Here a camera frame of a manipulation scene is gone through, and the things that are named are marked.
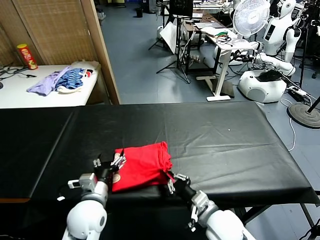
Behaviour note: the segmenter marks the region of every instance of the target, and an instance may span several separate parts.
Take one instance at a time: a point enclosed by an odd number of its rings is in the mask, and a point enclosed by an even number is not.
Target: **pringles can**
[[[26,62],[26,64],[28,64],[28,67],[30,70],[34,70],[38,68],[38,65],[36,63],[35,58],[32,56],[29,47],[27,44],[23,43],[23,44],[19,44],[18,46],[16,46],[19,50],[19,52],[21,53],[21,55],[24,58],[24,61]]]

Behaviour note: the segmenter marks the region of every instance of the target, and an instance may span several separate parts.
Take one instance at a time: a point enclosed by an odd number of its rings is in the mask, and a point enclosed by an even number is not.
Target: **power strip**
[[[298,88],[296,86],[290,86],[288,89],[296,94],[299,94],[300,96],[307,95],[307,92],[303,91],[301,88]]]
[[[296,100],[297,102],[304,102],[305,99],[298,93],[292,91],[292,90],[288,90],[288,94],[294,98],[294,100]]]

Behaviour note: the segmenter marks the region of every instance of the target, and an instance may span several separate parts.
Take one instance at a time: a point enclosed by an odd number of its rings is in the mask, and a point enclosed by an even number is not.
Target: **wooden partition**
[[[21,65],[21,43],[39,65],[98,61],[111,102],[120,104],[93,0],[1,0],[1,65]]]

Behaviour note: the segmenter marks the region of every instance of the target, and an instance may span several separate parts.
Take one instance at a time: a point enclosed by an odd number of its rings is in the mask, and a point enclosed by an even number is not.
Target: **gray floor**
[[[143,18],[135,18],[134,4],[127,8],[103,7],[107,17],[102,23],[102,32],[107,46],[116,84],[123,104],[153,103],[188,103],[206,102],[211,96],[207,85],[196,81],[190,75],[191,84],[186,84],[181,73],[175,70],[158,70],[175,60],[175,56],[159,47],[150,51],[148,48],[156,40],[157,27],[162,19],[157,20],[154,14],[143,14]],[[213,47],[206,45],[200,49],[206,57],[207,64],[212,66]],[[303,88],[313,95],[320,95],[320,77],[312,79],[313,71],[304,72]],[[300,69],[292,77],[296,82],[300,79]],[[229,80],[238,84],[239,77]],[[247,101],[234,86],[235,98],[232,101]],[[284,98],[294,102],[288,95]],[[262,104],[267,119],[288,149],[293,144],[293,132],[289,125],[286,107],[280,102]],[[293,122],[296,132],[296,146],[292,156],[310,181],[314,189],[320,190],[320,132],[302,127]],[[314,221],[320,218],[320,207],[308,205]],[[298,204],[274,205],[247,225],[247,228],[258,240],[298,240],[309,229],[306,218]]]

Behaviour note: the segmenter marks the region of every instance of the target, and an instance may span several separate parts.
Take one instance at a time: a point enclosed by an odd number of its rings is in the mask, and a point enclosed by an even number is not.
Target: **red cloth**
[[[121,179],[112,186],[112,191],[134,187],[167,184],[166,172],[172,168],[171,156],[166,142],[124,149],[126,163],[119,170]]]

